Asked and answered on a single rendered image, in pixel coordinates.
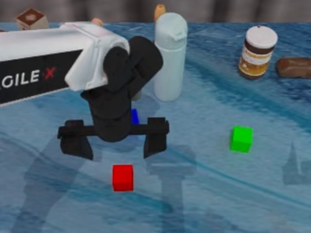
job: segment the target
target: green cube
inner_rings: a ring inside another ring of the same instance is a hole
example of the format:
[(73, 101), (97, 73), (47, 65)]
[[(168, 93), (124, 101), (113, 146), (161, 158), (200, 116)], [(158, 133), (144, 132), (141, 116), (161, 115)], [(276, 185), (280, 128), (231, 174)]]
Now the green cube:
[(230, 150), (248, 153), (253, 143), (253, 129), (234, 126), (231, 135)]

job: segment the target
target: table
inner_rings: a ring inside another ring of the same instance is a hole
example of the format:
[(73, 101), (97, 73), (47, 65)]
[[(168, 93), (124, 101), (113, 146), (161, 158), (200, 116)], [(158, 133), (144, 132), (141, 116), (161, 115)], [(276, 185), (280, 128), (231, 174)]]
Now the table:
[[(311, 81), (283, 80), (275, 63), (311, 55), (311, 24), (268, 24), (279, 35), (267, 74), (237, 74), (253, 24), (189, 24), (180, 99), (159, 102), (152, 84), (134, 102), (140, 121), (170, 121), (166, 152), (142, 158), (143, 138), (92, 138), (94, 161), (63, 155), (57, 129), (91, 123), (69, 90), (1, 108), (0, 231), (13, 233), (311, 232)], [(105, 24), (153, 39), (154, 25)], [(4, 30), (16, 30), (2, 23)], [(234, 125), (252, 127), (249, 154), (229, 150)], [(114, 193), (113, 164), (131, 163), (135, 191)]]

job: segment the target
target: background wall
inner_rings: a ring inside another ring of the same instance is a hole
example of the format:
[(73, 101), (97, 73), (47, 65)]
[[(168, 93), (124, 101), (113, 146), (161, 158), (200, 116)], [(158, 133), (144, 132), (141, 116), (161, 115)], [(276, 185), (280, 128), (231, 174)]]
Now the background wall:
[(50, 22), (148, 22), (157, 4), (183, 15), (189, 22), (307, 22), (311, 0), (0, 0), (0, 21), (14, 21), (26, 8), (47, 15)]

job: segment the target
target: white cylinder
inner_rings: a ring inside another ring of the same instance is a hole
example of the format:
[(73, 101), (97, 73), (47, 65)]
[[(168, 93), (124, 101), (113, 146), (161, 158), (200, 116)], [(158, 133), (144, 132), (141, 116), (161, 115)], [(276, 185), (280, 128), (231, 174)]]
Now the white cylinder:
[(154, 76), (155, 96), (161, 101), (176, 100), (182, 90), (188, 26), (176, 13), (165, 13), (155, 23), (155, 45), (163, 57), (163, 67)]

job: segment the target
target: red cube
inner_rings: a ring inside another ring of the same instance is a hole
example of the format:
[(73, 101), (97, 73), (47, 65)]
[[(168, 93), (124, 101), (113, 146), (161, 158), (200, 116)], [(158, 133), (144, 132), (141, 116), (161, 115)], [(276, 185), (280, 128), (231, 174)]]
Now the red cube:
[(134, 190), (133, 165), (112, 166), (112, 186), (115, 192), (126, 192)]

